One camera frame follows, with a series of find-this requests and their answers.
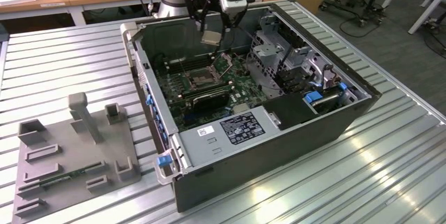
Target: caster wheel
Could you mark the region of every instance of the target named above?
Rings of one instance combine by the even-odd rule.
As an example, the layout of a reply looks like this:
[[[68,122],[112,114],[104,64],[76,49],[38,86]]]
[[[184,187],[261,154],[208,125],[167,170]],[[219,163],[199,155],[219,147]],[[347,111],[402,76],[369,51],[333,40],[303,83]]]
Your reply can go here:
[[[325,11],[325,10],[327,10],[327,4],[326,4],[326,3],[323,3],[323,4],[319,6],[319,8],[321,8],[321,11]]]

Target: aluminum extrusion table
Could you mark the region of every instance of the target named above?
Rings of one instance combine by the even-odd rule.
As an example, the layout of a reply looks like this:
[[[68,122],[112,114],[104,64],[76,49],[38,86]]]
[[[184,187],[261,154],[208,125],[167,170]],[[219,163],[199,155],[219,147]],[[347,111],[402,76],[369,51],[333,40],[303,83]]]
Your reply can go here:
[[[64,96],[78,91],[87,92],[91,112],[111,102],[126,106],[143,178],[32,223],[445,222],[445,117],[298,4],[278,5],[383,93],[339,139],[178,213],[171,186],[158,183],[151,164],[156,151],[122,21],[15,34],[0,56],[0,223],[12,217],[19,122],[68,119]]]

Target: blue latch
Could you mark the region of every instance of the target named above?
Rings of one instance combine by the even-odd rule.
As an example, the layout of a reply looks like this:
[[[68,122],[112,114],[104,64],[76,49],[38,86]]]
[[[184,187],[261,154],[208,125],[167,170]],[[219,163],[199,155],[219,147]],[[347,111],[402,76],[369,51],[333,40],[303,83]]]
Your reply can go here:
[[[341,87],[341,89],[345,91],[345,90],[347,89],[347,85],[346,85],[346,83],[345,83],[345,82],[341,82],[341,83],[339,83],[339,87]]]
[[[309,103],[311,103],[313,101],[317,101],[319,99],[322,99],[322,95],[321,95],[321,93],[318,91],[307,93],[307,95],[306,95],[306,101]]]
[[[164,155],[164,156],[158,157],[156,163],[158,163],[159,167],[166,167],[166,166],[171,165],[172,156],[171,155]]]
[[[147,95],[146,105],[150,105],[152,102],[152,95]]]

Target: barcode sticker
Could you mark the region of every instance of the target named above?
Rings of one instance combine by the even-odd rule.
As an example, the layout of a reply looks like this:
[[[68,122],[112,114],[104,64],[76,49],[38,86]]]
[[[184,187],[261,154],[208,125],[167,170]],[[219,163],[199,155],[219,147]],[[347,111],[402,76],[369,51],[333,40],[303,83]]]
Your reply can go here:
[[[206,134],[210,134],[210,133],[214,132],[214,127],[212,126],[207,126],[207,127],[202,128],[202,129],[198,129],[196,132],[198,132],[199,136],[204,136]]]
[[[60,2],[60,3],[48,3],[48,4],[42,4],[40,7],[51,7],[51,6],[64,6],[66,3]]]

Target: warning label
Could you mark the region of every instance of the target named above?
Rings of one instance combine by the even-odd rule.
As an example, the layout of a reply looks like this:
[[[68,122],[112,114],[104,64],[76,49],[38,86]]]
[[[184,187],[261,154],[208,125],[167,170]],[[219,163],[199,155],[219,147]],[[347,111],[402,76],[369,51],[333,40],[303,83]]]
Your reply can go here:
[[[231,143],[235,145],[265,134],[265,130],[251,112],[222,121],[220,125]]]

